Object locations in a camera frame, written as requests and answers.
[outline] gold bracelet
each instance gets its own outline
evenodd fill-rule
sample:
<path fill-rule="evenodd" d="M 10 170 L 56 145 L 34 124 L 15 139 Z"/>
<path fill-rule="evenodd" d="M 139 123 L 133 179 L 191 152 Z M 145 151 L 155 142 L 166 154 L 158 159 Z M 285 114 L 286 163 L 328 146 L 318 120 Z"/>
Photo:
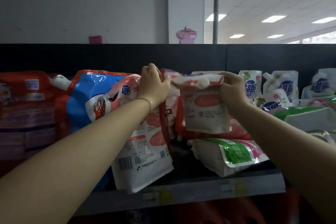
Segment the gold bracelet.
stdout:
<path fill-rule="evenodd" d="M 147 99 L 147 98 L 137 98 L 137 99 L 143 99 L 143 100 L 145 100 L 149 104 L 149 111 L 152 110 L 152 104 L 153 103 L 149 99 Z"/>

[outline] white ceiling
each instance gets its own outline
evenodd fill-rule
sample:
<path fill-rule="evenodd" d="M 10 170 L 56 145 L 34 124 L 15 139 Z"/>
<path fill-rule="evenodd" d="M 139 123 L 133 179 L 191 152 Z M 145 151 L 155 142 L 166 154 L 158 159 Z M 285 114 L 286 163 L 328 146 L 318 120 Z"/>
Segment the white ceiling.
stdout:
<path fill-rule="evenodd" d="M 218 24 L 219 44 L 278 43 L 286 39 L 336 26 L 336 21 L 312 24 L 326 17 L 336 17 L 336 0 L 219 0 L 219 13 L 227 14 Z M 213 0 L 205 0 L 205 18 L 213 13 Z M 261 23 L 272 15 L 286 15 L 274 23 Z M 204 43 L 212 43 L 212 24 L 205 22 Z M 244 34 L 230 39 L 235 34 Z M 283 34 L 283 37 L 267 39 Z"/>

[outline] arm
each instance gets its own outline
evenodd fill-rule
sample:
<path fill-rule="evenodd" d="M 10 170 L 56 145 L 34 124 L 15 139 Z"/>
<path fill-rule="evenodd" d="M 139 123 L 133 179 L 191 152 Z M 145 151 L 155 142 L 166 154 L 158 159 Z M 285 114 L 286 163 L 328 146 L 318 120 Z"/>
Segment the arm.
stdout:
<path fill-rule="evenodd" d="M 326 220 L 336 220 L 336 147 L 251 105 L 244 80 L 232 73 L 220 96 L 283 175 Z"/>
<path fill-rule="evenodd" d="M 36 154 L 0 179 L 2 223 L 66 223 L 148 112 L 165 100 L 169 80 L 142 70 L 138 97 Z"/>

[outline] metal pole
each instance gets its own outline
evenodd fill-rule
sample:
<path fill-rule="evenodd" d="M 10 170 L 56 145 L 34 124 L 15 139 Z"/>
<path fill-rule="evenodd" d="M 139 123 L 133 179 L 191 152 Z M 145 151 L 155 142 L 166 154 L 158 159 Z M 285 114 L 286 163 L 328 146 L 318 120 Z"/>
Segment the metal pole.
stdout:
<path fill-rule="evenodd" d="M 212 44 L 217 44 L 217 39 L 218 39 L 218 14 L 219 14 L 219 0 L 213 0 Z"/>

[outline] fluorescent light panel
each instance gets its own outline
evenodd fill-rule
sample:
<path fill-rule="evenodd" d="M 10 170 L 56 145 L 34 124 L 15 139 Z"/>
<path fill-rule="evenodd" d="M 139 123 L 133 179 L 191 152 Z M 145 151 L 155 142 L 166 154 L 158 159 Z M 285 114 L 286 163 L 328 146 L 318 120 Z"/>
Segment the fluorescent light panel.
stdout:
<path fill-rule="evenodd" d="M 282 36 L 284 36 L 284 35 L 271 35 L 268 38 L 278 38 L 278 37 L 282 37 Z"/>
<path fill-rule="evenodd" d="M 226 14 L 218 14 L 218 21 L 224 18 Z M 205 21 L 213 21 L 213 14 L 211 14 Z"/>
<path fill-rule="evenodd" d="M 230 38 L 241 38 L 242 36 L 244 36 L 244 35 L 233 35 L 233 36 L 230 36 Z"/>
<path fill-rule="evenodd" d="M 326 23 L 326 22 L 330 22 L 330 21 L 334 21 L 336 20 L 336 17 L 328 17 L 328 18 L 324 18 L 318 21 L 314 21 L 312 23 L 316 23 L 316 24 L 321 24 L 321 23 Z"/>
<path fill-rule="evenodd" d="M 276 21 L 281 20 L 283 18 L 285 18 L 285 16 L 275 15 L 275 16 L 271 16 L 271 17 L 267 18 L 266 20 L 264 20 L 262 22 L 273 23 L 273 22 L 276 22 Z"/>

